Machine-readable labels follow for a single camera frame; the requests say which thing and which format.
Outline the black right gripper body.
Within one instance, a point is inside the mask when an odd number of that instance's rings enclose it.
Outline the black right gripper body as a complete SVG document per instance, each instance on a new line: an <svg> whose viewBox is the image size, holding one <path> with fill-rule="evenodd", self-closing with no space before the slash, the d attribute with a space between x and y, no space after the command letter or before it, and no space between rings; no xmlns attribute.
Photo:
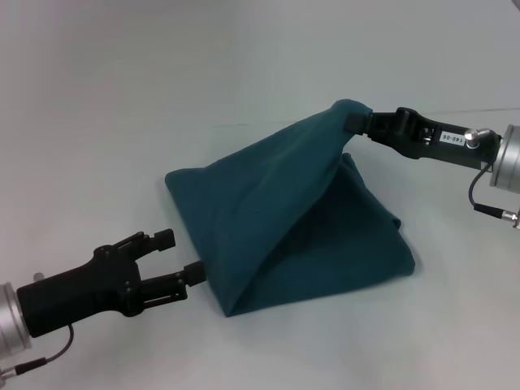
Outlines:
<svg viewBox="0 0 520 390"><path fill-rule="evenodd" d="M394 113L373 113L367 136L412 159L430 158L481 169L494 163L501 136L427 119L400 107Z"/></svg>

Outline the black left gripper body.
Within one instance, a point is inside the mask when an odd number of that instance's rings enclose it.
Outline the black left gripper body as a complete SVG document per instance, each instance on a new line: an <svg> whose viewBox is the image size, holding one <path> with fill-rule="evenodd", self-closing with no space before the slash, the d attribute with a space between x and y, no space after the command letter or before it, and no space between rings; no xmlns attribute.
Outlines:
<svg viewBox="0 0 520 390"><path fill-rule="evenodd" d="M146 246L147 235L139 232L95 249L82 266L18 288L29 335L37 338L104 311L126 317L142 313L137 259Z"/></svg>

